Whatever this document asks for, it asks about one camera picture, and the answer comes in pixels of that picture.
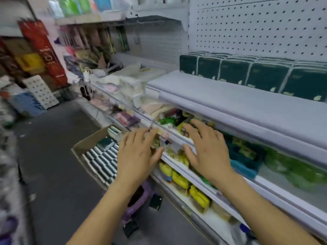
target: pegboard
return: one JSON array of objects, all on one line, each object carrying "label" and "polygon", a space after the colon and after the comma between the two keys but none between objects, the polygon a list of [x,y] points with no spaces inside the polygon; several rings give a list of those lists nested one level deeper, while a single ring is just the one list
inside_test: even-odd
[{"label": "pegboard", "polygon": [[327,0],[190,0],[191,51],[327,61]]},{"label": "pegboard", "polygon": [[187,32],[177,20],[126,25],[130,54],[179,65],[179,56],[188,51]]},{"label": "pegboard", "polygon": [[57,98],[39,75],[24,79],[23,83],[44,109],[49,109],[59,104]]}]

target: aisle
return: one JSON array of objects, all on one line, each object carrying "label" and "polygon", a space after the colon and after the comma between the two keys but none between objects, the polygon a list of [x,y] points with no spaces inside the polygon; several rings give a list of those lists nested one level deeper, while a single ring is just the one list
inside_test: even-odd
[{"label": "aisle", "polygon": [[[35,194],[31,211],[38,245],[65,244],[102,197],[70,151],[96,130],[74,102],[15,126],[22,174]],[[135,218],[140,229],[127,240],[119,227],[116,245],[210,244],[167,198],[158,212],[143,206]]]}]

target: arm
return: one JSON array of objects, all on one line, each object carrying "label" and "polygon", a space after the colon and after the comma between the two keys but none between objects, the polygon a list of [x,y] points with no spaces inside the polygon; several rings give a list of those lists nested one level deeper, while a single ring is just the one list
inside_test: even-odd
[{"label": "arm", "polygon": [[234,172],[220,132],[195,119],[192,123],[199,131],[189,124],[184,127],[194,141],[197,155],[188,145],[183,145],[190,163],[239,210],[260,244],[319,245],[302,227],[263,199],[242,176]]},{"label": "arm", "polygon": [[158,130],[153,129],[144,139],[148,130],[138,129],[121,139],[115,181],[66,245],[111,244],[127,204],[150,175],[164,150],[158,149],[151,157],[150,146]]}]

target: hand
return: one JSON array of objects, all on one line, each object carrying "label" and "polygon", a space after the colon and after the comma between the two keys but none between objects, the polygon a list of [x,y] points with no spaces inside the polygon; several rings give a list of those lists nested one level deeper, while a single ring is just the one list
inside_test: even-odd
[{"label": "hand", "polygon": [[224,136],[219,131],[214,130],[199,120],[192,119],[191,123],[198,130],[190,124],[185,124],[184,128],[189,132],[194,142],[197,155],[193,153],[189,145],[183,144],[185,154],[191,165],[200,174],[214,184],[220,191],[224,191],[234,176],[237,175],[231,167]]},{"label": "hand", "polygon": [[119,143],[116,181],[126,185],[133,193],[150,175],[164,150],[161,147],[151,156],[150,146],[158,129],[150,131],[144,139],[147,131],[149,128],[129,132]]}]

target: open cardboard box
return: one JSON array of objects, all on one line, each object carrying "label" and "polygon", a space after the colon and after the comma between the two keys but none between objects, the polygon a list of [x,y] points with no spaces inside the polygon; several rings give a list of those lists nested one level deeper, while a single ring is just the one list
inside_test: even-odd
[{"label": "open cardboard box", "polygon": [[87,152],[88,150],[90,150],[91,148],[93,148],[94,146],[96,146],[96,144],[103,138],[105,138],[106,136],[109,136],[108,134],[108,128],[114,126],[118,129],[121,130],[121,128],[115,126],[115,125],[109,125],[105,128],[102,128],[101,130],[98,130],[97,132],[93,133],[92,135],[88,136],[87,138],[84,138],[83,140],[79,141],[77,144],[75,144],[73,146],[73,148],[71,149],[73,154],[75,155],[75,157],[77,158],[77,160],[80,162],[80,164],[84,167],[84,169],[87,171],[87,173],[93,178],[95,179],[95,181],[105,190],[108,189],[108,187],[103,184],[100,179],[97,177],[96,174],[93,173],[93,171],[89,168],[88,164],[86,163],[86,161],[84,161],[82,154],[84,154],[85,152]]}]

